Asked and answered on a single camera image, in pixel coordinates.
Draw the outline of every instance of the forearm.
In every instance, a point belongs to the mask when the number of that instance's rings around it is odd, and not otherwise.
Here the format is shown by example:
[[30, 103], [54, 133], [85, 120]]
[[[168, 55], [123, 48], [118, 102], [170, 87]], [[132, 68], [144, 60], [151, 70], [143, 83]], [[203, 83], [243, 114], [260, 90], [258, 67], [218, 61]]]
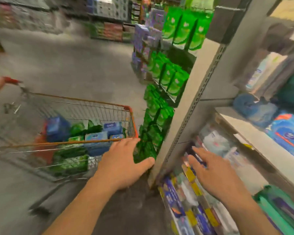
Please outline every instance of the forearm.
[[115, 190], [95, 174], [43, 235], [90, 235]]
[[251, 197], [232, 199], [224, 205], [241, 235], [280, 235]]

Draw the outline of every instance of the white shelf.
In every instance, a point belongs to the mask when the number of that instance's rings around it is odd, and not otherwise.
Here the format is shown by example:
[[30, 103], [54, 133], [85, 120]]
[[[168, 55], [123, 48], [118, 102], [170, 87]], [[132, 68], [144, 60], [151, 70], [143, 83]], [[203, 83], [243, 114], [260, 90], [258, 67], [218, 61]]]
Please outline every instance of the white shelf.
[[294, 186], [294, 156], [292, 154], [261, 129], [240, 116], [232, 107], [218, 107], [216, 111]]

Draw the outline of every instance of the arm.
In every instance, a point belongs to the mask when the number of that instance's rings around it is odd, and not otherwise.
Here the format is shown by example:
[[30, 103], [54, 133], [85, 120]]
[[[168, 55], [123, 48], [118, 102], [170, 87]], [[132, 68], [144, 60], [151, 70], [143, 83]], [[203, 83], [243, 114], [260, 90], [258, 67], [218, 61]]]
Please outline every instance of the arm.
[[126, 138], [114, 142], [94, 176], [43, 235], [90, 235], [111, 196], [132, 185], [154, 165], [154, 158], [134, 163], [133, 151], [139, 140]]
[[224, 204], [241, 235], [280, 235], [253, 200], [228, 160], [204, 149], [193, 147], [193, 150], [207, 163], [207, 168], [204, 168], [196, 158], [188, 156], [199, 182]]

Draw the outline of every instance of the hand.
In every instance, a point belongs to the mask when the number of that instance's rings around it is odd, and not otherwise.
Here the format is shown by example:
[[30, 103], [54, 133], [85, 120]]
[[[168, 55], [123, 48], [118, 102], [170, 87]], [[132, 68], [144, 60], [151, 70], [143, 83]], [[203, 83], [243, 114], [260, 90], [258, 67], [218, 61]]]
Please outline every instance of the hand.
[[139, 138], [125, 138], [114, 142], [98, 164], [95, 176], [104, 178], [106, 185], [114, 192], [134, 184], [155, 163], [152, 157], [134, 163], [133, 152], [139, 141]]
[[251, 194], [228, 160], [203, 148], [193, 147], [193, 150], [207, 163], [207, 168], [201, 165], [192, 155], [188, 156], [189, 164], [195, 170], [200, 184], [211, 195], [225, 206], [249, 202], [252, 199]]

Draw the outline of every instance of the shopping cart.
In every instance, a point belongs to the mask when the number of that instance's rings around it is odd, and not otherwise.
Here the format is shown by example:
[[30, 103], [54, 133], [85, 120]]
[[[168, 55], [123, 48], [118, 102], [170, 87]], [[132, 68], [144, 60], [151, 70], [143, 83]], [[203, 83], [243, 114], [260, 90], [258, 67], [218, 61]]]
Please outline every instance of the shopping cart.
[[138, 138], [133, 112], [129, 106], [60, 97], [30, 92], [21, 82], [9, 77], [0, 79], [0, 160], [58, 185], [29, 209], [46, 212], [39, 207], [43, 201], [66, 183], [87, 180], [95, 172], [100, 156], [88, 152], [120, 139], [47, 142], [46, 121], [61, 116], [71, 124], [97, 119], [103, 123], [122, 123], [125, 137]]

